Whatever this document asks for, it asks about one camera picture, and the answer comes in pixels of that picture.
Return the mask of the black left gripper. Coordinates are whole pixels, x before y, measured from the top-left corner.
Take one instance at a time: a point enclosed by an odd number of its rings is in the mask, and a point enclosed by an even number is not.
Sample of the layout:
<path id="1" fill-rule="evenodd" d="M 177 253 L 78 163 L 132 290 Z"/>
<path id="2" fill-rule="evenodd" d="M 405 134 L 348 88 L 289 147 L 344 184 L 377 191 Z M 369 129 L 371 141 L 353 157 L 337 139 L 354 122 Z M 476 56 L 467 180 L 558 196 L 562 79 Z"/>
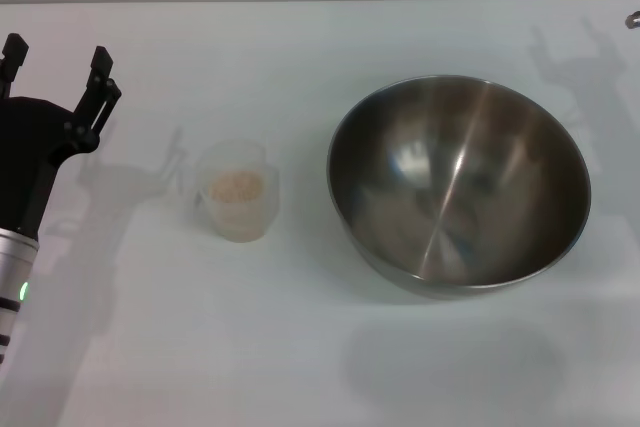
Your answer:
<path id="1" fill-rule="evenodd" d="M 1 227 L 36 240 L 61 165 L 56 151 L 66 141 L 73 153 L 95 151 L 122 92 L 110 77 L 113 59 L 97 46 L 73 113 L 46 100 L 8 98 L 28 50 L 18 33 L 10 33 L 0 62 Z"/>

